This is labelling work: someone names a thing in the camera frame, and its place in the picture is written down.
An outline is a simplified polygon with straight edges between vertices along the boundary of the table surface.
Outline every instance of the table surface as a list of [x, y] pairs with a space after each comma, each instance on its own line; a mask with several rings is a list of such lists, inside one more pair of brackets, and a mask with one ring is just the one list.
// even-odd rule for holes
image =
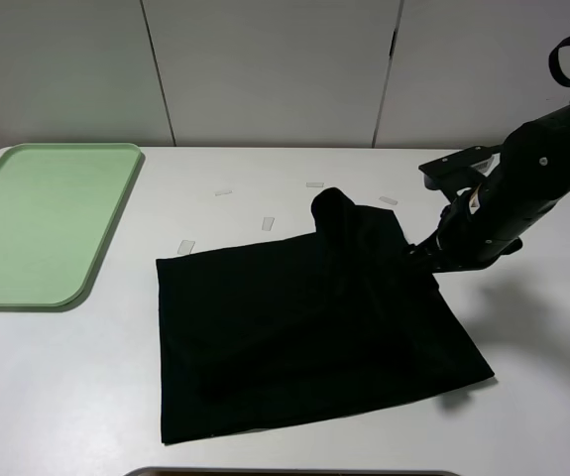
[[[142, 467], [570, 474], [570, 194], [489, 270], [439, 275], [498, 382], [411, 405], [165, 447], [155, 259], [313, 230], [338, 186], [396, 211], [410, 241], [446, 204], [417, 166], [445, 151], [143, 148], [96, 283], [61, 313], [0, 312], [0, 475], [121, 476]], [[216, 196], [220, 189], [230, 194]], [[395, 199], [397, 205], [379, 201]], [[276, 219], [272, 231], [263, 218]]]

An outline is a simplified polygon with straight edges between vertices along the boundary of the white wall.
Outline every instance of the white wall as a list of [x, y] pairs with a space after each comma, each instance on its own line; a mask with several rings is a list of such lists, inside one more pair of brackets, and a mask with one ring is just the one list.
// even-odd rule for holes
[[496, 144], [566, 105], [547, 59], [569, 35], [570, 1], [406, 0], [377, 147]]
[[371, 147], [399, 0], [146, 0], [178, 145]]
[[0, 148], [171, 145], [138, 0], [0, 0]]

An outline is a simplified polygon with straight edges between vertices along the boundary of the green tray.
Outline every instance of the green tray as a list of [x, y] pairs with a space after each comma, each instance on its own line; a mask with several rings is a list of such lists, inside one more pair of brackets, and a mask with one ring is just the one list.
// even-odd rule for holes
[[131, 144], [26, 144], [0, 158], [0, 307], [78, 297], [143, 155]]

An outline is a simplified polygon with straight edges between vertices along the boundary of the black fabric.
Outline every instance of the black fabric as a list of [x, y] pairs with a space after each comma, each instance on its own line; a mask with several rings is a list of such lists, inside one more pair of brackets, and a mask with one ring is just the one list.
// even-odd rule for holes
[[330, 188], [316, 232], [157, 260], [162, 441], [377, 410], [494, 375], [389, 210]]

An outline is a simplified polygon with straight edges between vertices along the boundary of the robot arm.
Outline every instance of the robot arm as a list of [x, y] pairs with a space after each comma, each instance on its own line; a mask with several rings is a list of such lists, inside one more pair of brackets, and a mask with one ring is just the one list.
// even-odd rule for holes
[[[558, 60], [566, 46], [570, 37], [551, 53], [549, 69], [570, 87]], [[494, 152], [501, 159], [488, 177], [471, 167]], [[570, 105], [523, 124], [501, 146], [469, 149], [420, 169], [426, 184], [440, 188], [451, 203], [436, 231], [408, 248], [408, 265], [430, 273], [487, 268], [519, 250], [519, 235], [570, 191]]]

